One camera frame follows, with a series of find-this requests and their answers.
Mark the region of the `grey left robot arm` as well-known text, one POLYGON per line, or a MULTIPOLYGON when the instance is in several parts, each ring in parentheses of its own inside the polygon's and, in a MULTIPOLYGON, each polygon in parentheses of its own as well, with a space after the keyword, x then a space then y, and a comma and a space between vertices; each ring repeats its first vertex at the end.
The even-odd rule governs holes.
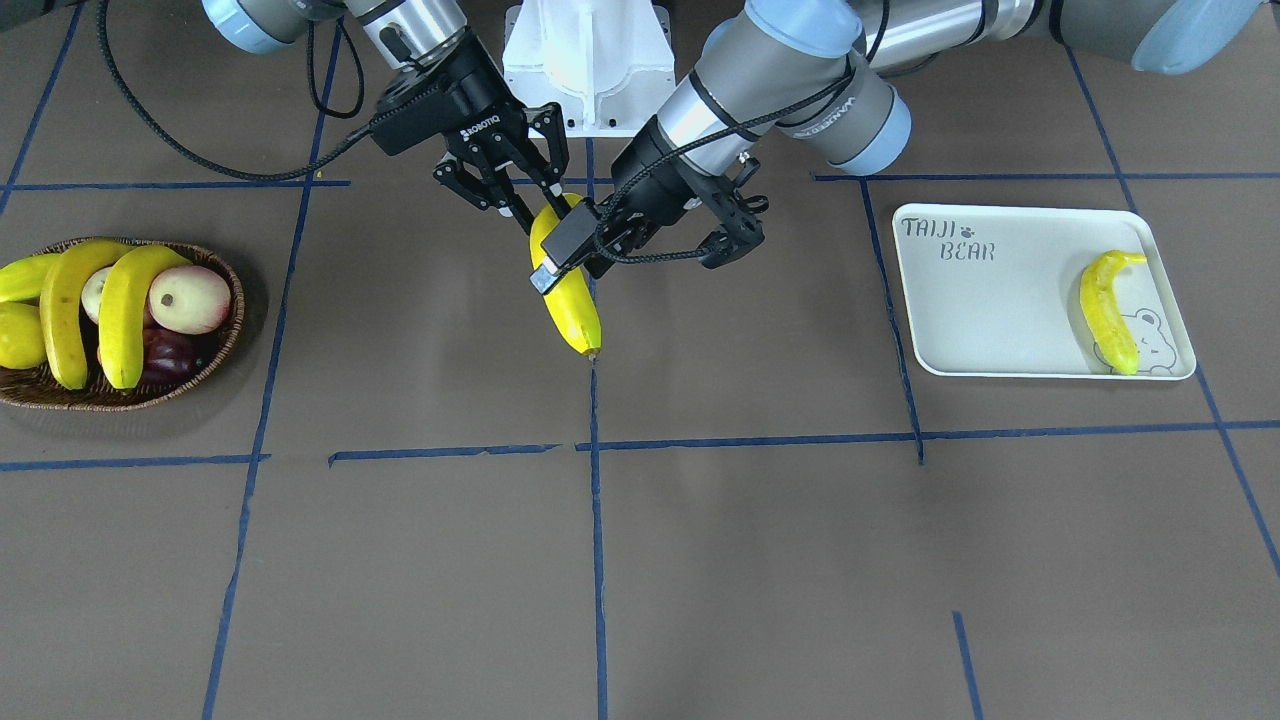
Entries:
POLYGON ((1179 76, 1243 29, 1256 1, 748 1, 707 38, 692 69, 616 158, 613 193, 573 241, 593 277, 643 254, 662 228, 704 206, 716 228, 684 251, 705 268, 762 243, 762 196, 742 186, 748 152, 776 131, 832 168, 872 176, 891 165, 913 127, 890 77, 973 44, 1044 37, 1179 76))

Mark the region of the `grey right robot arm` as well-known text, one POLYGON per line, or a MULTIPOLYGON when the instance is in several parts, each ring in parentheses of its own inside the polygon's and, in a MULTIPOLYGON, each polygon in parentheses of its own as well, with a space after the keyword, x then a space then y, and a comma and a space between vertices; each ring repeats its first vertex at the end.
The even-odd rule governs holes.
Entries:
POLYGON ((206 1, 204 12, 227 41, 253 54, 351 18, 394 70, 366 127, 384 154, 442 138, 445 152, 433 176, 476 209, 495 209, 530 231, 534 214, 509 178, 517 169, 557 217, 570 211, 561 186, 568 161, 561 106, 517 99, 457 3, 206 1))

